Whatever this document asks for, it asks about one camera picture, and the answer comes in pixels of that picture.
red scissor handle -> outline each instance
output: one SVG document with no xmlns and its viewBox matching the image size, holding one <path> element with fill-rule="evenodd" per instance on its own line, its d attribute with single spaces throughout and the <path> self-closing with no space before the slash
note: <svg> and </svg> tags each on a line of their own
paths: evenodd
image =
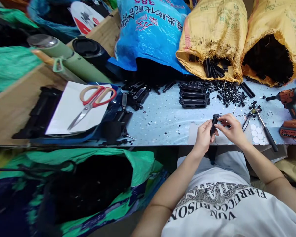
<svg viewBox="0 0 296 237">
<path fill-rule="evenodd" d="M 97 89 L 92 96 L 88 100 L 84 100 L 84 96 L 87 91 L 91 89 Z M 101 100 L 106 96 L 107 93 L 113 92 L 113 95 L 106 101 L 101 102 Z M 89 86 L 84 88 L 81 93 L 80 93 L 80 100 L 82 101 L 83 105 L 87 105 L 91 103 L 92 101 L 92 107 L 97 107 L 100 105 L 104 105 L 106 103 L 111 102 L 113 99 L 116 97 L 116 90 L 110 87 L 104 87 L 104 86 L 99 86 L 99 85 L 94 85 L 94 86 Z"/>
</svg>

person's left hand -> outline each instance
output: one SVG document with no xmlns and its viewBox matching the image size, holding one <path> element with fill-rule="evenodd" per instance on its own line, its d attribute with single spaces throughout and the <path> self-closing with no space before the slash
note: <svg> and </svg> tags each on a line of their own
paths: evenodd
<svg viewBox="0 0 296 237">
<path fill-rule="evenodd" d="M 215 133 L 210 137 L 210 130 L 213 125 L 212 119 L 203 123 L 197 129 L 197 137 L 196 142 L 193 148 L 193 151 L 197 154 L 204 155 L 208 148 L 210 147 L 210 143 L 214 142 L 215 134 L 218 136 L 218 131 L 215 130 Z"/>
</svg>

black thermos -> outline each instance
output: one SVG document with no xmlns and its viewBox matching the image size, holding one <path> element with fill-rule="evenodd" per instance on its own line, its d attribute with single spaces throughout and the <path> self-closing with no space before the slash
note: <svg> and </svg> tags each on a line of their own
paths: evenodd
<svg viewBox="0 0 296 237">
<path fill-rule="evenodd" d="M 73 49 L 89 63 L 92 63 L 99 71 L 108 78 L 116 79 L 116 75 L 105 67 L 110 58 L 107 51 L 98 42 L 85 36 L 78 36 L 72 42 Z"/>
</svg>

yellow woven sack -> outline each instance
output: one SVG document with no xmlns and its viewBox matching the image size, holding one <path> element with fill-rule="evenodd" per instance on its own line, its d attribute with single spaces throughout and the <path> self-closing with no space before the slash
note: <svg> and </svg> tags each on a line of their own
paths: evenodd
<svg viewBox="0 0 296 237">
<path fill-rule="evenodd" d="M 255 0 L 248 20 L 248 35 L 241 62 L 245 54 L 263 37 L 273 34 L 275 39 L 286 47 L 293 64 L 293 76 L 296 79 L 296 0 Z M 242 66 L 247 75 L 269 86 L 278 85 L 270 77 L 261 80 L 249 65 Z"/>
<path fill-rule="evenodd" d="M 176 57 L 194 75 L 206 78 L 203 62 L 228 58 L 225 77 L 242 82 L 241 55 L 247 35 L 247 11 L 242 0 L 200 0 L 184 22 Z"/>
</svg>

person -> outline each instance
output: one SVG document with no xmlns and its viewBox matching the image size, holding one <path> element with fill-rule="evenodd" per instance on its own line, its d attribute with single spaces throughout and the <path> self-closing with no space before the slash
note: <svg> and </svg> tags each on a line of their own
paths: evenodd
<svg viewBox="0 0 296 237">
<path fill-rule="evenodd" d="M 215 138 L 210 136 L 212 121 L 202 124 L 192 151 L 178 159 L 178 168 L 152 198 L 133 237 L 296 236 L 296 190 L 246 139 L 233 115 L 218 120 L 215 134 L 224 133 L 239 150 L 221 153 L 218 148 L 212 165 L 203 157 Z M 250 185 L 245 158 L 268 193 Z"/>
</svg>

